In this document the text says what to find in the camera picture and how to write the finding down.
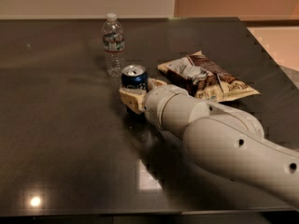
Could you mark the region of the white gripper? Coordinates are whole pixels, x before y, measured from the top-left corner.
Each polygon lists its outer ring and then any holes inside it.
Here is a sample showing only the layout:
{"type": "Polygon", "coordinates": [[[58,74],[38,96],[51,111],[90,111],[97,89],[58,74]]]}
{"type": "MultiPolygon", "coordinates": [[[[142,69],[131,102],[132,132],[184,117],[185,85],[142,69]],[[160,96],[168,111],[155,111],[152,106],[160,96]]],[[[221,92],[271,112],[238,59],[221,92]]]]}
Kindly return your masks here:
{"type": "Polygon", "coordinates": [[[162,115],[166,104],[178,94],[188,92],[175,85],[166,85],[165,81],[148,78],[148,90],[119,88],[121,101],[134,113],[140,115],[145,109],[145,118],[153,126],[163,129],[162,115]]]}

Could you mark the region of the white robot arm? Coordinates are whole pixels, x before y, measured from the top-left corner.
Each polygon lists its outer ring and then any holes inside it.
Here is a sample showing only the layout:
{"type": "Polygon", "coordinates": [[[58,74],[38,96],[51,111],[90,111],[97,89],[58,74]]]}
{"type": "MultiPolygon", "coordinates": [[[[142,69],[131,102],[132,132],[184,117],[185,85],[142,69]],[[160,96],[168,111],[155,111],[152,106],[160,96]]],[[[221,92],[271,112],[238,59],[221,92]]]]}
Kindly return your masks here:
{"type": "Polygon", "coordinates": [[[264,138],[251,114],[196,99],[152,79],[150,90],[120,88],[121,101],[148,123],[179,138],[204,170],[273,194],[299,208],[299,153],[264,138]]]}

